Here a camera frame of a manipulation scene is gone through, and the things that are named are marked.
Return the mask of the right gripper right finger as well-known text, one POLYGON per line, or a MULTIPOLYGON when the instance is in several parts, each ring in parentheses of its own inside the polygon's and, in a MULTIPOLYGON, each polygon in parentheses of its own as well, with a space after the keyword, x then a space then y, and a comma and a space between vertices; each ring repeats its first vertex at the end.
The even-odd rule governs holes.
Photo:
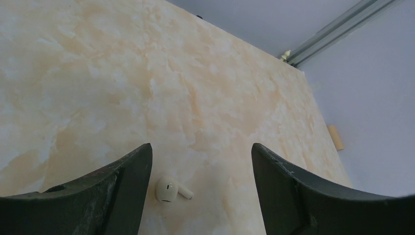
POLYGON ((415 197, 368 193, 326 180, 252 146, 256 190, 269 235, 412 235, 415 197))

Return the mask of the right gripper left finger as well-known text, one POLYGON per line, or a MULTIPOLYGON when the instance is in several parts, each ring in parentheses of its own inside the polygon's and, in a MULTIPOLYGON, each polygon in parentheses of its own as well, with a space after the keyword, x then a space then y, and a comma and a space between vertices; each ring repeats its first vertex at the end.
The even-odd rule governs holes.
POLYGON ((152 146, 75 180, 0 199, 3 235, 136 235, 152 170, 152 146))

